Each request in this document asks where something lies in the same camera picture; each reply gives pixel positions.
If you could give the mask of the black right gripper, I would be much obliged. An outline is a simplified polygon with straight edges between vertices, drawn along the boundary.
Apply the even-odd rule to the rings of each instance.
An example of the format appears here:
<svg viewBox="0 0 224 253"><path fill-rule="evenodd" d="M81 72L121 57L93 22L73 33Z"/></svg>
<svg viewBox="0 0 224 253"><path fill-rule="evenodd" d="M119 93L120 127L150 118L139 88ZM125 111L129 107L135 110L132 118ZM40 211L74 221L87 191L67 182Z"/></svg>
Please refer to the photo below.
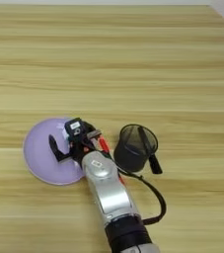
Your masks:
<svg viewBox="0 0 224 253"><path fill-rule="evenodd" d="M70 152L63 153L51 134L48 136L50 149L58 162L72 157L79 165L82 165L84 156L96 150L90 139L98 138L102 132L85 121L70 121L67 123L67 130Z"/></svg>

